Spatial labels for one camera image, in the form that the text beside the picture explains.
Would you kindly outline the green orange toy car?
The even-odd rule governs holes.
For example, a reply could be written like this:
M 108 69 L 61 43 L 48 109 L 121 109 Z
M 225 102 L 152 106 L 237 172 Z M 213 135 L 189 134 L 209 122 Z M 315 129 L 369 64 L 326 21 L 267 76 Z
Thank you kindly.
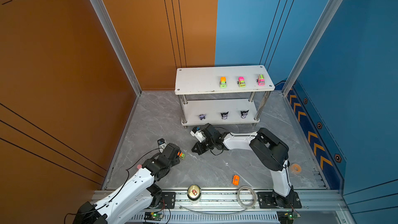
M 226 77 L 221 77 L 220 78 L 220 88 L 226 88 L 226 87 L 227 87 Z

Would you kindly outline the pink green toy car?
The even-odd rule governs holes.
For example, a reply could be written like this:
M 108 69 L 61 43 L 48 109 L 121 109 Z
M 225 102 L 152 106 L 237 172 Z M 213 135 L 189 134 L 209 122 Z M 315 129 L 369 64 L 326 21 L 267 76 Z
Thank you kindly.
M 246 82 L 245 82 L 244 77 L 239 77 L 237 83 L 238 83 L 240 88 L 246 87 Z

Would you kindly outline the pink green toy truck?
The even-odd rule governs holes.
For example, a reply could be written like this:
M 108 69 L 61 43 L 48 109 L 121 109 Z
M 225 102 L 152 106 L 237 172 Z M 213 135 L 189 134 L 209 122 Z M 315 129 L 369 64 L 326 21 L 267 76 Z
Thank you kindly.
M 265 78 L 263 74 L 258 75 L 257 83 L 259 86 L 265 85 Z

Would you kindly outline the black purple figure toy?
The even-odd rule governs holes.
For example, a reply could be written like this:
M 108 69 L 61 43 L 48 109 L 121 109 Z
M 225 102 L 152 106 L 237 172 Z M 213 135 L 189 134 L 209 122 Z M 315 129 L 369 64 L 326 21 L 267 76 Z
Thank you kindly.
M 241 118 L 242 118 L 242 119 L 245 119 L 245 118 L 247 118 L 247 116 L 248 116 L 248 113 L 249 113 L 249 110 L 246 110 L 246 111 L 240 111 L 240 116 L 241 116 Z

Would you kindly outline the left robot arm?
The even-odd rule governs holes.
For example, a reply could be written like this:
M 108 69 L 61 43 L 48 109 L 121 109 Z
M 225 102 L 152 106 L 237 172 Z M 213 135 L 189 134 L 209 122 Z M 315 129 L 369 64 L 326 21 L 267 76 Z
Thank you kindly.
M 128 176 L 121 187 L 94 204 L 84 203 L 74 214 L 75 224 L 124 224 L 135 214 L 159 205 L 162 189 L 155 182 L 180 163 L 181 149 L 167 144 L 161 153 L 147 159 Z

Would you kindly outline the orange green toy truck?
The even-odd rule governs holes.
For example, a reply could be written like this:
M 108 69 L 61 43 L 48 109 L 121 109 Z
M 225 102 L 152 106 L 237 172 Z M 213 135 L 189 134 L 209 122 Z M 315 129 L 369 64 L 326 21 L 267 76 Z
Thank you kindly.
M 184 159 L 186 155 L 182 152 L 179 152 L 178 156 L 179 156 L 179 158 Z

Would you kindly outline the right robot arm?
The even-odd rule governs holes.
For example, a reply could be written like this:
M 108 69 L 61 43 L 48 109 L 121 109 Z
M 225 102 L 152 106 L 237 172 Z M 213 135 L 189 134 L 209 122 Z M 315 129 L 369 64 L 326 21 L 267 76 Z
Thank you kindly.
M 257 132 L 246 134 L 220 133 L 215 126 L 208 123 L 202 127 L 194 127 L 190 133 L 198 140 L 191 151 L 198 155 L 213 149 L 241 149 L 254 152 L 261 163 L 270 170 L 273 180 L 273 192 L 261 205 L 302 208 L 299 195 L 294 191 L 289 177 L 289 147 L 271 131 L 261 128 Z

